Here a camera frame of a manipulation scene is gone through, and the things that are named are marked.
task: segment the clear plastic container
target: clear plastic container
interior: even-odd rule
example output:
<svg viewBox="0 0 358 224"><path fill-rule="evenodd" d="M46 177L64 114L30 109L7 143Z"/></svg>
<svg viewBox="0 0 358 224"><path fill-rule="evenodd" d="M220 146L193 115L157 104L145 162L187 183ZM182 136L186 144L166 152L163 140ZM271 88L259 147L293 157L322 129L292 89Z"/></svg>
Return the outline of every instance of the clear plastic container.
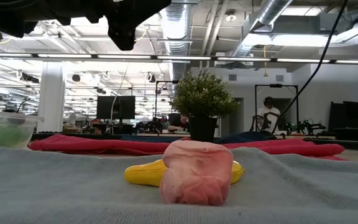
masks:
<svg viewBox="0 0 358 224"><path fill-rule="evenodd" d="M44 118L0 112L0 146L22 149L31 140L37 121Z"/></svg>

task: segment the computer monitor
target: computer monitor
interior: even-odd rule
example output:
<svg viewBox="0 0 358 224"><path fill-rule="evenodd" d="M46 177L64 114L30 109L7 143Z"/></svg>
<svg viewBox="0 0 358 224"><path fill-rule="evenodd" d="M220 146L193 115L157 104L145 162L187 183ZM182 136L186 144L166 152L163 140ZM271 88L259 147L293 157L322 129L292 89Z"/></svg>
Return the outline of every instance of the computer monitor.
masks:
<svg viewBox="0 0 358 224"><path fill-rule="evenodd" d="M98 96L96 118L111 119L111 106L114 98L115 96ZM118 96L112 110L112 118L135 119L135 97Z"/></svg>

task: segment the red fabric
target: red fabric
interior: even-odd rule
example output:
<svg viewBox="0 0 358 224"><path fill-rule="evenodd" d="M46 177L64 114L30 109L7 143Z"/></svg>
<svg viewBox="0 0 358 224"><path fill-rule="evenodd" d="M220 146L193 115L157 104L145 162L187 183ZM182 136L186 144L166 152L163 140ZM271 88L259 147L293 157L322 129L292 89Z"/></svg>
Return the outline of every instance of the red fabric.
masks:
<svg viewBox="0 0 358 224"><path fill-rule="evenodd" d="M94 140L56 134L47 139L34 141L29 148L35 151L58 151L70 154L123 154L148 156L163 154L170 143L137 142L122 140ZM256 147L269 154L298 154L322 159L339 160L333 157L344 151L337 144L315 145L301 139L271 140L261 142L245 142L224 144L228 149L238 147Z"/></svg>

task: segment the pink plush toy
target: pink plush toy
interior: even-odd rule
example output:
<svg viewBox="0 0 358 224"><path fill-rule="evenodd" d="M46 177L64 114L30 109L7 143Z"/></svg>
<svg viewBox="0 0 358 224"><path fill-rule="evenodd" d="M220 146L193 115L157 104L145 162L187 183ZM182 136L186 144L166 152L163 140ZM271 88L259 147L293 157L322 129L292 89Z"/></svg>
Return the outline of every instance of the pink plush toy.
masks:
<svg viewBox="0 0 358 224"><path fill-rule="evenodd" d="M168 167L160 185L165 203L222 205L230 188L233 155L224 146L175 141L163 155Z"/></svg>

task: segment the green plant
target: green plant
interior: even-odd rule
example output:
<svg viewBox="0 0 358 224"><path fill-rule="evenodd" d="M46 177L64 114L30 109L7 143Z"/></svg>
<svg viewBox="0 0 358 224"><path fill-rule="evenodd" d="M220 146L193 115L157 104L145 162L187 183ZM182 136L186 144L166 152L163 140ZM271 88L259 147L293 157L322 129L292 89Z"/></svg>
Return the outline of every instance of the green plant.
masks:
<svg viewBox="0 0 358 224"><path fill-rule="evenodd" d="M189 117L222 118L238 109L239 104L222 78L202 70L198 75L189 72L179 81L172 106Z"/></svg>

